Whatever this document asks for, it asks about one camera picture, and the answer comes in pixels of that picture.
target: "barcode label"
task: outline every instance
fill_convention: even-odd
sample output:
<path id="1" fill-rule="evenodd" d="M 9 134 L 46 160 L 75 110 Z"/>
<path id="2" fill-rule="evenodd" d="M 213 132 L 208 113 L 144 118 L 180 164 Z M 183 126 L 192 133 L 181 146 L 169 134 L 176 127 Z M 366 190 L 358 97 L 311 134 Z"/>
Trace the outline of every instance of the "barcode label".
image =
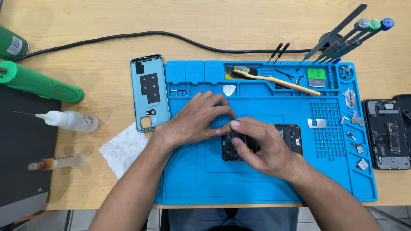
<path id="1" fill-rule="evenodd" d="M 13 36 L 12 45 L 7 49 L 7 52 L 9 52 L 12 55 L 17 55 L 22 47 L 23 41 Z"/>

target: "black spudger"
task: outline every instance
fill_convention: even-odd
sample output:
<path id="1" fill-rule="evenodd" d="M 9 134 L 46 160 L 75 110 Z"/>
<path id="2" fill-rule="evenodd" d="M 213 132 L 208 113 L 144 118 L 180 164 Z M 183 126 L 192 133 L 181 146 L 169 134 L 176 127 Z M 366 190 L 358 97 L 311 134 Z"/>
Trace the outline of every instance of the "black spudger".
<path id="1" fill-rule="evenodd" d="M 277 59 L 274 61 L 273 64 L 275 64 L 275 62 L 278 60 L 278 58 L 280 58 L 282 56 L 282 54 L 285 52 L 285 50 L 290 46 L 290 43 L 287 42 L 287 44 L 284 46 L 284 49 L 282 49 L 282 51 L 280 52 L 280 54 L 278 55 Z"/>
<path id="2" fill-rule="evenodd" d="M 280 43 L 280 44 L 278 45 L 278 47 L 276 48 L 276 50 L 274 51 L 274 53 L 271 55 L 270 60 L 271 60 L 272 58 L 274 58 L 275 54 L 277 54 L 277 52 L 281 49 L 281 47 L 282 47 L 282 43 Z"/>

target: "white paper towel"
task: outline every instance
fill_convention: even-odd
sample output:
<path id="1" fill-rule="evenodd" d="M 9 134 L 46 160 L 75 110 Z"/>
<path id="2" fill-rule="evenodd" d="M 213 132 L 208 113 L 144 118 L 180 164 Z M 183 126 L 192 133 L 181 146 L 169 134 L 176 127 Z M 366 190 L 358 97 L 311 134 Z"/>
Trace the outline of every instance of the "white paper towel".
<path id="1" fill-rule="evenodd" d="M 134 160 L 137 159 L 147 143 L 148 138 L 143 132 L 138 132 L 136 123 L 133 123 L 103 145 L 99 151 L 119 180 Z"/>

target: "blue silicone repair mat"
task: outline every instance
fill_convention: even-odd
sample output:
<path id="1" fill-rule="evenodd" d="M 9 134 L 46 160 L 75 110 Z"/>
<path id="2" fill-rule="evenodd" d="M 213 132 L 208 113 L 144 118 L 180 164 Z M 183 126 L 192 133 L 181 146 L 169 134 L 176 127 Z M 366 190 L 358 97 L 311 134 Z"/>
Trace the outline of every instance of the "blue silicone repair mat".
<path id="1" fill-rule="evenodd" d="M 276 89 L 274 83 L 264 80 L 229 80 L 225 77 L 227 65 L 252 67 L 258 75 L 289 81 L 287 76 L 274 71 L 277 69 L 295 76 L 293 83 L 304 75 L 299 83 L 304 87 L 308 87 L 307 68 L 324 69 L 325 87 L 309 87 L 321 92 L 320 96 L 313 96 L 294 89 Z M 339 67 L 348 66 L 352 68 L 344 77 L 345 72 Z M 378 199 L 365 127 L 351 123 L 354 111 L 363 118 L 353 63 L 300 65 L 288 61 L 274 66 L 262 61 L 168 61 L 164 68 L 171 116 L 198 92 L 211 90 L 224 94 L 224 85 L 235 85 L 234 93 L 226 98 L 237 118 L 250 116 L 272 124 L 297 124 L 301 128 L 303 156 L 313 167 L 360 201 Z M 353 109 L 348 108 L 341 93 L 348 88 L 355 92 Z M 342 116 L 349 120 L 341 124 Z M 316 119 L 325 119 L 327 128 L 309 128 L 308 119 L 314 126 Z M 210 126 L 220 127 L 229 121 L 228 116 L 221 116 Z M 363 152 L 358 153 L 355 144 L 361 143 Z M 365 171 L 356 167 L 361 159 L 369 165 Z M 301 202 L 286 181 L 257 172 L 244 161 L 224 161 L 221 137 L 187 144 L 174 151 L 164 170 L 162 196 L 156 203 L 160 200 L 164 205 Z"/>

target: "human hand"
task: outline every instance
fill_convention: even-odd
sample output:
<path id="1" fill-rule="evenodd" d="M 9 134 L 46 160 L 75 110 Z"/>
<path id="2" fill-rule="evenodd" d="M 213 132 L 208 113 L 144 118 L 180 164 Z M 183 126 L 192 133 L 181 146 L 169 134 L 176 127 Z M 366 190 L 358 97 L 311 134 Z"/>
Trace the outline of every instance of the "human hand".
<path id="1" fill-rule="evenodd" d="M 236 118 L 235 112 L 221 93 L 199 92 L 169 122 L 158 125 L 154 129 L 154 135 L 162 134 L 163 139 L 174 148 L 197 143 L 218 136 L 220 128 L 211 129 L 210 122 L 217 116 L 226 114 Z"/>
<path id="2" fill-rule="evenodd" d="M 300 154 L 288 148 L 274 125 L 250 117 L 243 117 L 239 120 L 229 122 L 221 128 L 218 134 L 220 136 L 227 134 L 231 126 L 234 131 L 256 139 L 261 147 L 257 153 L 251 152 L 240 138 L 231 140 L 239 156 L 253 169 L 288 181 L 298 174 L 299 165 L 305 160 Z"/>

